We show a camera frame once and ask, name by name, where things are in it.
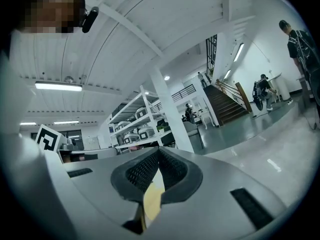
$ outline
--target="vent slot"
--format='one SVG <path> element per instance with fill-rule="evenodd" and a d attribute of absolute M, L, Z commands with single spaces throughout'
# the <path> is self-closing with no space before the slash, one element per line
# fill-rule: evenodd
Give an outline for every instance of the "vent slot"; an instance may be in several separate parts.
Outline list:
<path fill-rule="evenodd" d="M 235 189 L 230 192 L 241 206 L 257 230 L 269 224 L 273 218 L 244 188 Z"/>
<path fill-rule="evenodd" d="M 92 173 L 92 170 L 89 168 L 84 168 L 80 170 L 69 171 L 68 175 L 70 178 L 74 178 L 74 177 L 78 177 L 78 176 L 89 174 L 89 173 Z"/>

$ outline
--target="staircase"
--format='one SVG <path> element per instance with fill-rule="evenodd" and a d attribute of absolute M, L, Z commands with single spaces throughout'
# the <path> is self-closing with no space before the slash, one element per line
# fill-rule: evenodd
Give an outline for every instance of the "staircase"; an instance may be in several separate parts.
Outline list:
<path fill-rule="evenodd" d="M 241 105 L 212 85 L 203 90 L 211 103 L 220 126 L 249 114 Z"/>

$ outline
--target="ceiling light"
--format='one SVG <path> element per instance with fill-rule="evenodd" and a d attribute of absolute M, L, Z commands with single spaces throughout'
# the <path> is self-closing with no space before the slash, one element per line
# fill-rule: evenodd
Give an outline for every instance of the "ceiling light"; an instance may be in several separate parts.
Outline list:
<path fill-rule="evenodd" d="M 63 125 L 63 124 L 78 124 L 79 121 L 65 121 L 65 122 L 54 122 L 55 125 Z"/>
<path fill-rule="evenodd" d="M 37 124 L 35 122 L 21 122 L 21 126 L 36 126 Z"/>
<path fill-rule="evenodd" d="M 236 56 L 235 56 L 235 59 L 234 59 L 233 62 L 236 62 L 237 59 L 239 58 L 239 55 L 240 55 L 240 53 L 241 53 L 242 48 L 244 47 L 244 45 L 245 45 L 244 43 L 240 44 L 239 49 L 238 49 L 238 52 L 236 53 Z"/>
<path fill-rule="evenodd" d="M 60 91 L 74 91 L 81 92 L 82 86 L 79 84 L 55 83 L 55 82 L 41 82 L 36 81 L 35 87 L 41 90 L 60 90 Z"/>
<path fill-rule="evenodd" d="M 224 79 L 226 79 L 228 76 L 229 76 L 229 74 L 230 74 L 230 71 L 231 71 L 231 69 L 230 70 L 228 70 L 228 72 L 225 74 L 225 77 L 224 77 Z"/>

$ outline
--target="chair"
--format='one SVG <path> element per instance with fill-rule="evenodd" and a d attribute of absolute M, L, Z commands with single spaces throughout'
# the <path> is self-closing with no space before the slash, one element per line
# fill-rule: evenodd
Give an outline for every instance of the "chair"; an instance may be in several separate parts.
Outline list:
<path fill-rule="evenodd" d="M 201 146 L 202 146 L 202 148 L 204 148 L 204 143 L 202 141 L 198 127 L 195 124 L 192 124 L 190 122 L 183 122 L 183 125 L 184 125 L 186 133 L 188 134 L 189 137 L 194 136 L 194 135 L 199 135 Z"/>

